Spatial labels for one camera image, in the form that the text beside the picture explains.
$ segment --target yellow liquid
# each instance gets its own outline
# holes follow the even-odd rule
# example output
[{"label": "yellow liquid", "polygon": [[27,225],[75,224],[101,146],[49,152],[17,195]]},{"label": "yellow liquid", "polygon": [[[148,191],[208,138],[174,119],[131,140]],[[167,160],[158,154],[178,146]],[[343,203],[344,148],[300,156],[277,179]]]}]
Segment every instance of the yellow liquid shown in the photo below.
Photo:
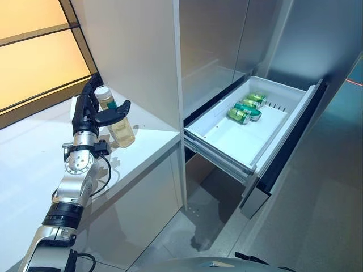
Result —
[{"label": "yellow liquid", "polygon": [[[113,97],[99,100],[102,109],[108,109],[107,104],[113,102]],[[135,136],[127,117],[107,127],[110,135],[120,147],[128,147],[135,141]]]}]

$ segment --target orange light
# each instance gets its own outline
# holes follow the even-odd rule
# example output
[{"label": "orange light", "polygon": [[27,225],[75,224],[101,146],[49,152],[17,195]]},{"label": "orange light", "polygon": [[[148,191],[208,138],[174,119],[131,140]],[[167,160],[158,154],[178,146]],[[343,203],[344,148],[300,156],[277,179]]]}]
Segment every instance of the orange light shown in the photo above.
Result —
[{"label": "orange light", "polygon": [[66,23],[58,0],[0,0],[0,39]]},{"label": "orange light", "polygon": [[0,60],[0,109],[90,74],[71,30],[0,47]]}]

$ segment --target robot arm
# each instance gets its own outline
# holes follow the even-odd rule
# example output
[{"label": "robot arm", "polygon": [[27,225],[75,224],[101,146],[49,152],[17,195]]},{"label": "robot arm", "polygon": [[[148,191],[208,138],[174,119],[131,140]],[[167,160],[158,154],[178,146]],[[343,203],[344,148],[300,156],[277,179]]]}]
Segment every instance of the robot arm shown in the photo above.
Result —
[{"label": "robot arm", "polygon": [[94,91],[102,84],[98,74],[92,76],[77,98],[72,120],[74,140],[63,145],[65,174],[52,195],[49,211],[35,233],[19,272],[75,270],[78,254],[70,247],[75,243],[83,209],[97,189],[97,158],[105,159],[104,155],[111,151],[106,141],[97,141],[99,127],[122,120],[130,109],[130,101],[127,100],[117,109],[98,112]]}]

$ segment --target window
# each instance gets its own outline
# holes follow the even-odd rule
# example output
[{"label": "window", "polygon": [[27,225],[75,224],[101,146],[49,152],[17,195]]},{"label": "window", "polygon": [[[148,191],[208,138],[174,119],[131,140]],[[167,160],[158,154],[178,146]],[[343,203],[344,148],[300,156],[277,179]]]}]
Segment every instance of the window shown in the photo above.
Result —
[{"label": "window", "polygon": [[95,73],[69,0],[0,0],[0,128],[81,92]]}]

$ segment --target drawer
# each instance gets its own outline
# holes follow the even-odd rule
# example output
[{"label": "drawer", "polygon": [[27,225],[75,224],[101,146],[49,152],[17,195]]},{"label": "drawer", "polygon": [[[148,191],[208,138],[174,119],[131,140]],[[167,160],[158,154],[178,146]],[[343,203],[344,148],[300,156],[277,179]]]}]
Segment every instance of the drawer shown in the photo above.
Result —
[{"label": "drawer", "polygon": [[[252,76],[184,128],[185,145],[244,184],[251,176],[260,179],[296,126],[298,138],[302,135],[323,95],[322,82],[304,91]],[[267,96],[260,120],[241,125],[227,118],[227,111],[250,92]]]}]

